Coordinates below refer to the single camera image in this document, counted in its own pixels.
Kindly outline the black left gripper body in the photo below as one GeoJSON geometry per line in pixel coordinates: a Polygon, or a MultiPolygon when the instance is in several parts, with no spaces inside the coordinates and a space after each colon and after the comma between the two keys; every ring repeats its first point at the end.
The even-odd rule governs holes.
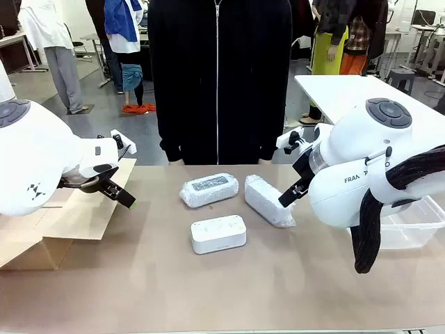
{"type": "Polygon", "coordinates": [[[110,187],[114,187],[114,183],[111,180],[112,176],[118,171],[118,167],[107,170],[103,173],[100,173],[90,179],[82,183],[69,183],[66,179],[62,178],[58,183],[58,189],[80,189],[86,193],[94,193],[101,192],[109,189],[110,187]]]}

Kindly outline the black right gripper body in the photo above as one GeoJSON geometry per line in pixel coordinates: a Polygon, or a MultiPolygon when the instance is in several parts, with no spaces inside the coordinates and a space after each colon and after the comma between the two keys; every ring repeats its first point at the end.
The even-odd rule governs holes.
{"type": "Polygon", "coordinates": [[[300,179],[296,182],[296,186],[309,186],[314,178],[314,172],[309,164],[311,153],[312,148],[306,149],[292,165],[295,172],[300,176],[300,179]]]}

